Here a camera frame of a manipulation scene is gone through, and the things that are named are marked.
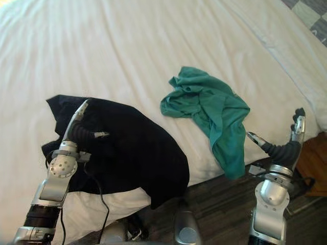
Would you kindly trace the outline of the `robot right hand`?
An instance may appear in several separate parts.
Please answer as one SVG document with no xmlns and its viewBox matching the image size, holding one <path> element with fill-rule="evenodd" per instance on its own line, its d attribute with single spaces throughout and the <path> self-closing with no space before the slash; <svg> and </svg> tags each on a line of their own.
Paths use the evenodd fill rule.
<svg viewBox="0 0 327 245">
<path fill-rule="evenodd" d="M 248 138 L 258 145 L 274 163 L 288 169 L 294 169 L 298 161 L 305 135 L 306 113 L 298 108 L 293 115 L 290 140 L 284 145 L 269 143 L 253 132 L 246 132 Z"/>
</svg>

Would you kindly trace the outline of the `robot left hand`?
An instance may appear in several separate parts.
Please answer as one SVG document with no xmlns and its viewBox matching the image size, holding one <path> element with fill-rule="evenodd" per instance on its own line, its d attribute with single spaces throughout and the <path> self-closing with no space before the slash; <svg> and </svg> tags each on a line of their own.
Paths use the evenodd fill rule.
<svg viewBox="0 0 327 245">
<path fill-rule="evenodd" d="M 82 119 L 89 104 L 90 99 L 86 99 L 74 112 L 65 130 L 62 141 L 70 141 L 79 144 L 89 140 L 105 138 L 110 135 L 108 132 L 90 131 L 82 125 Z"/>
</svg>

